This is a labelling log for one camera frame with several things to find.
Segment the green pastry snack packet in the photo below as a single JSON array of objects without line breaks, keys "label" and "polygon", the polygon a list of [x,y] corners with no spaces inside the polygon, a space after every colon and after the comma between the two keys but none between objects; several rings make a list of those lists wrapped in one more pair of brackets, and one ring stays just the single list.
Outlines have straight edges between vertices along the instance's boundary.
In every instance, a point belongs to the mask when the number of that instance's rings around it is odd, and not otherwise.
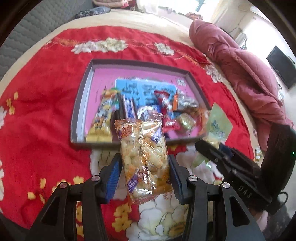
[{"label": "green pastry snack packet", "polygon": [[214,103],[211,110],[204,108],[192,108],[189,115],[196,121],[198,135],[215,148],[219,148],[220,143],[225,144],[229,137],[233,125],[228,119],[224,110]]}]

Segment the orange-edged biscuit packet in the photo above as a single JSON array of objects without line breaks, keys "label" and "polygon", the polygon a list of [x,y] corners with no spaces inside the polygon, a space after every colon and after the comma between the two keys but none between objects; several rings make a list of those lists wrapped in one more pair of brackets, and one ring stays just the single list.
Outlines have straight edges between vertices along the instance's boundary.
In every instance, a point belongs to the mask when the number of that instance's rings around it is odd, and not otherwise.
[{"label": "orange-edged biscuit packet", "polygon": [[178,89],[174,95],[173,111],[178,113],[175,118],[180,125],[178,132],[197,130],[198,135],[207,132],[206,125],[211,111],[201,107],[196,99],[189,97],[182,90]]}]

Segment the red snack packet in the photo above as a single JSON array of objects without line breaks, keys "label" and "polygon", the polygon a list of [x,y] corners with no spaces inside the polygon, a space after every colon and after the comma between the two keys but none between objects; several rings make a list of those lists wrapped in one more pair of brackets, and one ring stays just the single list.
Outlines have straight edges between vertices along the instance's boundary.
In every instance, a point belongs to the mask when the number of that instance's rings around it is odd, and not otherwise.
[{"label": "red snack packet", "polygon": [[181,125],[174,116],[173,106],[170,102],[170,94],[166,91],[155,90],[154,95],[161,106],[161,112],[163,114],[163,131],[165,133],[169,131],[180,131]]}]

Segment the rice cracker snack bag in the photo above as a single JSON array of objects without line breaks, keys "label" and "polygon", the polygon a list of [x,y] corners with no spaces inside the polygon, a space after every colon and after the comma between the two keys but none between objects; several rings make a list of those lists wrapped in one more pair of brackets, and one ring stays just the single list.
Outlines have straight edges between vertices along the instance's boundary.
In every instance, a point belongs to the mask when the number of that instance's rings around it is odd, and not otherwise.
[{"label": "rice cracker snack bag", "polygon": [[114,122],[127,194],[134,204],[141,205],[172,190],[162,117],[156,113],[147,120],[124,118]]}]

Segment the yellow snack packet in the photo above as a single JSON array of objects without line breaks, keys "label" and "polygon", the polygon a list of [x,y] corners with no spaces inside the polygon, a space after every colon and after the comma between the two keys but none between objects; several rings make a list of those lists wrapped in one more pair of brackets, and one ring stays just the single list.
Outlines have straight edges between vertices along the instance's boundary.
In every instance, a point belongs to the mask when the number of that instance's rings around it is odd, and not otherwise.
[{"label": "yellow snack packet", "polygon": [[104,90],[100,105],[85,138],[87,143],[112,142],[111,118],[112,114],[119,110],[119,97],[120,91],[116,88]]}]

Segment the Snickers chocolate bar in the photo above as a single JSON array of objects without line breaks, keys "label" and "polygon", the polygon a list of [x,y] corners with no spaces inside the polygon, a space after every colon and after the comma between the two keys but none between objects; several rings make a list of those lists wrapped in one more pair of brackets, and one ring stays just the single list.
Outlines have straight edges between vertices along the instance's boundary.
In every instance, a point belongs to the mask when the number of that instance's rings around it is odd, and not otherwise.
[{"label": "Snickers chocolate bar", "polygon": [[137,112],[132,98],[127,98],[124,94],[118,94],[118,107],[114,112],[115,120],[124,118],[137,119]]}]

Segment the blue Oreo packet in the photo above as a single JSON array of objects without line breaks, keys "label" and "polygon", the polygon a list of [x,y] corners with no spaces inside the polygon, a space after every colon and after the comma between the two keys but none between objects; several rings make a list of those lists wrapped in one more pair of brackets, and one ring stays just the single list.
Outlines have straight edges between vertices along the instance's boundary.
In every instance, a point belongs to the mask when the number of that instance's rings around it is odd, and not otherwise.
[{"label": "blue Oreo packet", "polygon": [[161,115],[161,107],[157,104],[141,106],[137,110],[137,117],[141,121],[157,120]]}]

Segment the yellow green small packet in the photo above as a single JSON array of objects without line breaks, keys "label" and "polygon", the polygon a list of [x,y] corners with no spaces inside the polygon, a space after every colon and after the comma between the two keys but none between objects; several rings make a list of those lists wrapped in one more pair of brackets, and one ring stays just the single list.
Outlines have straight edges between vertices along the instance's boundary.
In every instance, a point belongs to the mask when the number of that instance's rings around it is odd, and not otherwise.
[{"label": "yellow green small packet", "polygon": [[256,162],[259,162],[261,158],[262,158],[262,152],[261,152],[261,149],[260,149],[260,147],[256,147],[256,148],[255,148],[255,152],[254,152],[254,160],[255,160]]}]

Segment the pink quilted duvet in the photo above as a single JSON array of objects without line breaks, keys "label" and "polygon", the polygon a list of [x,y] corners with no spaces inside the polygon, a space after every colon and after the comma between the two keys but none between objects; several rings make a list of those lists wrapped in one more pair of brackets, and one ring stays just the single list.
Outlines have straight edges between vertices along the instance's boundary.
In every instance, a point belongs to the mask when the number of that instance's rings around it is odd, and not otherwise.
[{"label": "pink quilted duvet", "polygon": [[254,54],[240,49],[230,35],[212,23],[193,21],[189,36],[194,46],[220,67],[248,108],[256,124],[258,143],[266,151],[273,123],[293,125],[278,98],[273,71]]}]

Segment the grey box lid tray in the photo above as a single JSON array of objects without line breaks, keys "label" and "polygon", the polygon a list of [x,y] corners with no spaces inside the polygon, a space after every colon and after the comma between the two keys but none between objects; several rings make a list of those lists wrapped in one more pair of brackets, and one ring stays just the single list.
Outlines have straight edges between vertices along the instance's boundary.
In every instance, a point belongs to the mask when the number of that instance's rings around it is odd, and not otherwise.
[{"label": "grey box lid tray", "polygon": [[104,90],[115,87],[115,82],[119,78],[132,79],[137,77],[154,82],[173,84],[186,95],[196,99],[200,107],[207,110],[211,109],[196,78],[187,70],[152,62],[93,59],[82,77],[74,103],[70,135],[72,144],[86,148],[111,150],[119,147],[117,137],[114,137],[110,143],[88,143],[85,140],[86,133],[91,127]]}]

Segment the black television screen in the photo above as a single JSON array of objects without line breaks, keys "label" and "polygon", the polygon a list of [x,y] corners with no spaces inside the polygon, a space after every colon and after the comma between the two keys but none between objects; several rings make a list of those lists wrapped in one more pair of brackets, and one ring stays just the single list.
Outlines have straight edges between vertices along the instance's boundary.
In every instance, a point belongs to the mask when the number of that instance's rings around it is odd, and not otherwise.
[{"label": "black television screen", "polygon": [[295,85],[295,63],[278,46],[266,59],[288,89]]}]

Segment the red floral blanket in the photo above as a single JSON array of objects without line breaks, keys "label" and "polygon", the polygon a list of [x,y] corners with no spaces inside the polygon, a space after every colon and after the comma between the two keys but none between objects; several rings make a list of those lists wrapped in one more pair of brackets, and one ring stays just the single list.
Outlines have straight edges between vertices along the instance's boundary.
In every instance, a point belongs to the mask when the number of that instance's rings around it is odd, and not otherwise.
[{"label": "red floral blanket", "polygon": [[109,26],[65,30],[30,55],[1,96],[1,214],[7,219],[30,228],[60,182],[90,178],[94,154],[70,143],[70,122],[83,73],[95,58],[190,71],[208,102],[219,104],[233,124],[227,145],[253,158],[237,101],[203,69],[205,57],[188,34]]}]

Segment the stack of folded clothes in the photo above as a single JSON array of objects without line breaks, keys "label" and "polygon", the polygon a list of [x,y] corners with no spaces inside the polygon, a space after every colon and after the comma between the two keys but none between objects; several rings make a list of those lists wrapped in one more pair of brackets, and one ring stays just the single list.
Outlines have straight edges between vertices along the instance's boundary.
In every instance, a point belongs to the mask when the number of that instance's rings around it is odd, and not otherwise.
[{"label": "stack of folded clothes", "polygon": [[106,6],[108,8],[126,9],[137,5],[134,0],[92,0],[95,6]]}]

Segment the dark floral pillow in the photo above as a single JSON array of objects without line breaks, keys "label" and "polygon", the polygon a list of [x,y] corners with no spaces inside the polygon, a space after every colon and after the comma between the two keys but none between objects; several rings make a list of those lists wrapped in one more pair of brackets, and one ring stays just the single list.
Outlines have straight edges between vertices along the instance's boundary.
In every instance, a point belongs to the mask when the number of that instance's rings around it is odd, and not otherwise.
[{"label": "dark floral pillow", "polygon": [[87,16],[96,16],[96,15],[102,15],[109,13],[111,11],[111,8],[106,7],[106,6],[98,6],[96,8],[88,9],[88,10],[83,10],[77,13],[74,17],[74,19],[80,19],[84,18]]}]

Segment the grey quilted sofa cover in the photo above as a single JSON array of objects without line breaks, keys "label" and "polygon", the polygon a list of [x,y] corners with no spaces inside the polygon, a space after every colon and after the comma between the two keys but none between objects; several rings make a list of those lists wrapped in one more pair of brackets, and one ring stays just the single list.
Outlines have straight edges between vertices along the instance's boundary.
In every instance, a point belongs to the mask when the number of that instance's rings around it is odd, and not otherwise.
[{"label": "grey quilted sofa cover", "polygon": [[41,1],[14,27],[1,45],[1,78],[9,68],[46,35],[93,7],[90,0]]}]

